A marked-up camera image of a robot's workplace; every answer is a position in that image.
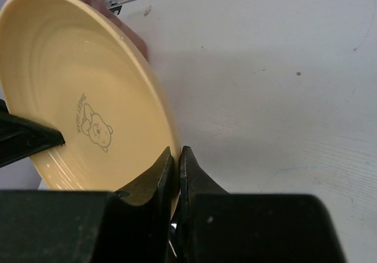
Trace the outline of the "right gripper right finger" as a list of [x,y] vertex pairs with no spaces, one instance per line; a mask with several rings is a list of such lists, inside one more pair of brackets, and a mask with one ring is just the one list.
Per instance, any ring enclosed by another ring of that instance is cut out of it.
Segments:
[[200,167],[190,147],[180,160],[178,262],[345,262],[332,219],[310,194],[232,194]]

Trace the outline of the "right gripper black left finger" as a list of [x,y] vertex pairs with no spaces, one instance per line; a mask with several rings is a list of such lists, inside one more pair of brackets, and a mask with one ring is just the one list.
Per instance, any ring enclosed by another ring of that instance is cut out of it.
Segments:
[[163,262],[174,162],[155,163],[115,192],[1,192],[2,262]]

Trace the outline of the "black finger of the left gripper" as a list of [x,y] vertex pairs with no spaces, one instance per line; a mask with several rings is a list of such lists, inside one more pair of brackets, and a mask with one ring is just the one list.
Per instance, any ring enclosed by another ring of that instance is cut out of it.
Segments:
[[1,167],[64,144],[58,130],[10,114],[1,100]]

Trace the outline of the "peach orange plate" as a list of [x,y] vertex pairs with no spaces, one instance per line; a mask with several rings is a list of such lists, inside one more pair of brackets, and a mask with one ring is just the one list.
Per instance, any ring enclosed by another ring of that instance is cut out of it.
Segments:
[[65,144],[30,158],[51,189],[116,191],[181,147],[147,60],[80,0],[7,0],[1,89],[10,114],[58,130]]

